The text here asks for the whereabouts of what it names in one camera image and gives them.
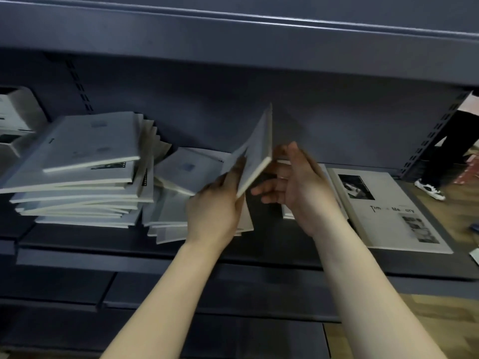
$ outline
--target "floor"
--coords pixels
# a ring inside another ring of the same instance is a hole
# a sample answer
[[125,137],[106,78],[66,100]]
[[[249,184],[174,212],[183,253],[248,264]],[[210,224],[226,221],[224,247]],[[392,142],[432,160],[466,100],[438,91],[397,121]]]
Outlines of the floor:
[[[479,217],[479,179],[443,189],[447,201],[436,201],[412,184],[411,191],[452,237],[465,247],[479,246],[479,235],[468,229]],[[449,359],[479,359],[479,301],[451,297],[402,295]],[[341,324],[325,324],[332,359],[353,359]],[[12,354],[9,359],[66,359]]]

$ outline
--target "shoe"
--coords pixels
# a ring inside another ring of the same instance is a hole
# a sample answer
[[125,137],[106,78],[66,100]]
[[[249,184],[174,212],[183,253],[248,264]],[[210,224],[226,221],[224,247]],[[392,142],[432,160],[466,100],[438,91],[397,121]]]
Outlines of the shoe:
[[441,193],[439,189],[430,185],[430,184],[423,184],[421,179],[416,180],[414,183],[415,187],[418,187],[422,191],[425,191],[427,195],[432,196],[436,200],[444,201],[446,197]]

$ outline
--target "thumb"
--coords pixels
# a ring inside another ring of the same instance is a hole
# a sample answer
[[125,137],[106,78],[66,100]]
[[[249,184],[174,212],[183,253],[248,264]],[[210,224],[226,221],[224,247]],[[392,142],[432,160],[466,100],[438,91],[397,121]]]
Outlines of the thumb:
[[311,170],[311,165],[309,164],[306,156],[304,156],[303,152],[299,149],[296,142],[291,142],[287,146],[286,153],[288,155],[289,161],[291,162],[291,168],[295,174],[301,175],[308,170]]

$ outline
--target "person's right hand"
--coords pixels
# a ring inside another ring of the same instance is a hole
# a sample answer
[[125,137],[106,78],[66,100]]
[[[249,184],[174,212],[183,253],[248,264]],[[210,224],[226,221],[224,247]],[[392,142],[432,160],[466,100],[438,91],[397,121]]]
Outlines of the person's right hand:
[[273,158],[285,155],[291,165],[272,162],[266,172],[277,178],[262,182],[251,193],[263,194],[261,201],[265,204],[286,204],[299,226],[313,236],[325,219],[343,216],[318,164],[296,142],[276,147]]

